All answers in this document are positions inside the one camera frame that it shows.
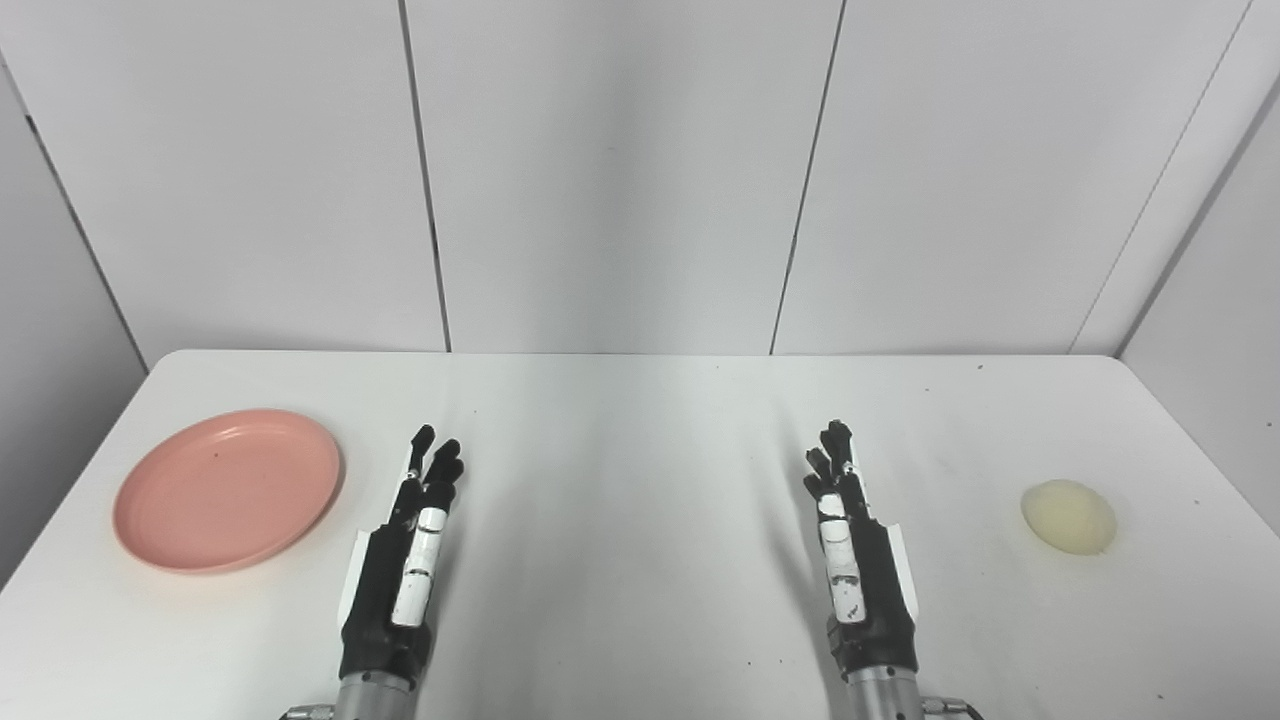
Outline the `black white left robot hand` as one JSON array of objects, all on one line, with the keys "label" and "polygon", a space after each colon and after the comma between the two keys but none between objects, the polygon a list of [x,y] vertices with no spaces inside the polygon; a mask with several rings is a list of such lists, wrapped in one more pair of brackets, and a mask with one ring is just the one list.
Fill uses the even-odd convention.
[{"label": "black white left robot hand", "polygon": [[426,620],[443,536],[465,464],[457,439],[434,447],[425,424],[410,455],[388,520],[367,539],[349,612],[340,629],[339,676],[394,676],[410,689],[422,679],[433,641]]}]

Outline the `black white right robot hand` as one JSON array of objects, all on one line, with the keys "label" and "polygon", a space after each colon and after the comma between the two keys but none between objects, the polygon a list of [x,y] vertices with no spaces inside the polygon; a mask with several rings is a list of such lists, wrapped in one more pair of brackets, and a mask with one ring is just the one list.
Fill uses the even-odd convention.
[{"label": "black white right robot hand", "polygon": [[832,614],[827,637],[844,679],[876,667],[916,673],[919,603],[901,527],[873,512],[852,442],[833,419],[805,459]]}]

